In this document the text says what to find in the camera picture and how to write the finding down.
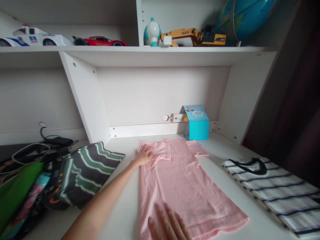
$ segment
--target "white toy police car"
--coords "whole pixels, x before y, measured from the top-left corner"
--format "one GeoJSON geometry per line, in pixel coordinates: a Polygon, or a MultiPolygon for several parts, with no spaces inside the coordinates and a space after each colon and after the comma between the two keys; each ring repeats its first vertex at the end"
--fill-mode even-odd
{"type": "Polygon", "coordinates": [[[60,34],[49,34],[28,25],[22,25],[22,28],[12,33],[12,36],[0,37],[0,47],[69,45],[73,45],[73,42],[60,34]]]}

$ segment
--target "human arm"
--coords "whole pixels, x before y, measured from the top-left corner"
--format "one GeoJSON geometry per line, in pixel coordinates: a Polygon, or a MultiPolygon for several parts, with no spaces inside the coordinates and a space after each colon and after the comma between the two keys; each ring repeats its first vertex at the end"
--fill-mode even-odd
{"type": "Polygon", "coordinates": [[[135,159],[91,200],[62,240],[97,239],[133,172],[148,163],[152,157],[151,147],[143,145],[139,152],[136,150],[135,159]]]}

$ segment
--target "red toy race car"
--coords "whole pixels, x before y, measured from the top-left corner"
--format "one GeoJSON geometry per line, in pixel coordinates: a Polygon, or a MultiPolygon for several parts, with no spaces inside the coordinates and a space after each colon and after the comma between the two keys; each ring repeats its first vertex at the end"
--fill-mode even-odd
{"type": "Polygon", "coordinates": [[[84,46],[84,45],[90,45],[90,46],[128,46],[122,41],[119,40],[113,40],[102,36],[95,36],[95,37],[89,37],[89,38],[76,38],[73,37],[73,43],[74,45],[78,46],[84,46]]]}

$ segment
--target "blue globe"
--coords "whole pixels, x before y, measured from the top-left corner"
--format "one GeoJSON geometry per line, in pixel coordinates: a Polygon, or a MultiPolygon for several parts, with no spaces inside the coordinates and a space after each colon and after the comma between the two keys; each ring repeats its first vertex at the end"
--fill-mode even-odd
{"type": "MultiPolygon", "coordinates": [[[[237,38],[242,41],[257,31],[273,12],[278,0],[236,0],[234,26],[237,38]]],[[[232,0],[228,0],[223,6],[216,33],[226,34],[227,40],[232,38],[230,13],[232,0]]]]}

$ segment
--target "power strip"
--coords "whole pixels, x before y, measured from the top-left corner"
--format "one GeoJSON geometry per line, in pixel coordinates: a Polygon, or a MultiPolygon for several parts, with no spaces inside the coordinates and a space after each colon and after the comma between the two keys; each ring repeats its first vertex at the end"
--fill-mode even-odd
{"type": "Polygon", "coordinates": [[[184,118],[186,115],[187,115],[187,114],[185,114],[185,113],[183,113],[183,114],[181,114],[181,113],[173,113],[173,114],[171,115],[172,121],[173,121],[173,122],[184,122],[184,121],[183,121],[183,118],[184,118]]]}

